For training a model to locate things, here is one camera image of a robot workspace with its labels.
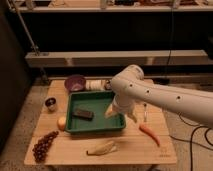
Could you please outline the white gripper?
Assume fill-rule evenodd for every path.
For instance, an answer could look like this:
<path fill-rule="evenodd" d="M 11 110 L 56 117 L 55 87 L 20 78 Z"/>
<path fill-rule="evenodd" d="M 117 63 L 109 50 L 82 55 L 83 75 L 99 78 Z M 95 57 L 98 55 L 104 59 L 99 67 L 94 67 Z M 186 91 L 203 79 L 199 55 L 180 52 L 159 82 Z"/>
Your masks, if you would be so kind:
<path fill-rule="evenodd" d="M 134 100 L 130 97 L 116 94 L 112 101 L 112 106 L 107 108 L 104 116 L 110 118 L 117 113 L 126 114 L 130 119 L 137 123 L 137 117 L 134 114 Z"/>

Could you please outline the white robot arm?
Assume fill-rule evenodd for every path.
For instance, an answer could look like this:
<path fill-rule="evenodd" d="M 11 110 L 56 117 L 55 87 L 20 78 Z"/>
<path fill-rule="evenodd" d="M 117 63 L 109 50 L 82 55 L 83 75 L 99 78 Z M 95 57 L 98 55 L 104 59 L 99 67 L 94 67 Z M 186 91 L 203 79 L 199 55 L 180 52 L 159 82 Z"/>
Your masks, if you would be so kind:
<path fill-rule="evenodd" d="M 154 106 L 196 121 L 213 129 L 213 93 L 170 87 L 144 81 L 144 72 L 138 65 L 129 65 L 110 81 L 115 93 L 105 117 L 126 114 L 134 122 L 134 102 L 141 100 Z"/>

